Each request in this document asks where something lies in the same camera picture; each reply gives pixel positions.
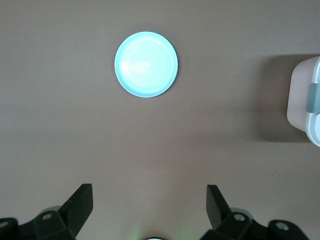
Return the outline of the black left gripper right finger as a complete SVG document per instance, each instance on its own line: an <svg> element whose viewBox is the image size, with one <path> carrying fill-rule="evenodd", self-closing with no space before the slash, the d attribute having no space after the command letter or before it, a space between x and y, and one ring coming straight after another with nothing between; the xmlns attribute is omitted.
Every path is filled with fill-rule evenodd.
<svg viewBox="0 0 320 240"><path fill-rule="evenodd" d="M271 220L259 224L250 213L230 208L217 185L206 187L206 213L211 224L202 240L307 240L307 235L294 223Z"/></svg>

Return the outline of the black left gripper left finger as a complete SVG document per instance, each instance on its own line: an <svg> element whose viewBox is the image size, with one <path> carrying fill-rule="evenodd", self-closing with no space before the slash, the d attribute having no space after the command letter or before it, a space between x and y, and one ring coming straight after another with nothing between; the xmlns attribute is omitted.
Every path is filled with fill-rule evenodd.
<svg viewBox="0 0 320 240"><path fill-rule="evenodd" d="M49 207L27 223L0 219L2 240L75 240L93 210L93 186L82 184L62 205Z"/></svg>

